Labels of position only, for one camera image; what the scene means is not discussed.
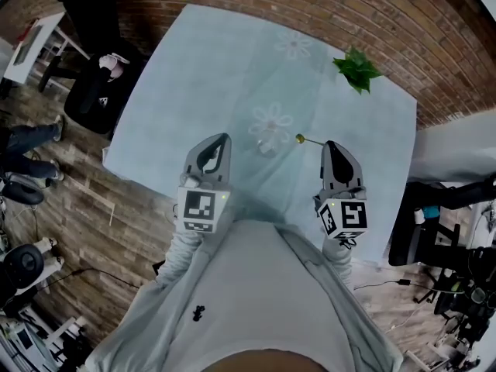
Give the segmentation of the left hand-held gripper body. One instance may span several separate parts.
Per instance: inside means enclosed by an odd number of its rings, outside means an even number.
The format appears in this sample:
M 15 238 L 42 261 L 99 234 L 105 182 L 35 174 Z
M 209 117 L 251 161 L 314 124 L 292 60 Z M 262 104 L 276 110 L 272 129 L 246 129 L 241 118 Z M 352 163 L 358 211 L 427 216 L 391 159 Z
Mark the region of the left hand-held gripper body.
M 229 168 L 203 171 L 187 167 L 177 187 L 177 220 L 181 228 L 215 233 L 231 194 Z

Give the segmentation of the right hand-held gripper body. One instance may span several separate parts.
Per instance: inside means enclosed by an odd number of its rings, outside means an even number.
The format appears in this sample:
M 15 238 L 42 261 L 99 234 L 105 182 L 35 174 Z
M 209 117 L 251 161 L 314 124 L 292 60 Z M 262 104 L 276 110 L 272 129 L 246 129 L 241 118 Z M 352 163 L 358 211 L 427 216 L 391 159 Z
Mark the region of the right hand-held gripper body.
M 324 184 L 314 201 L 322 231 L 328 239 L 355 242 L 368 230 L 366 188 L 360 181 Z

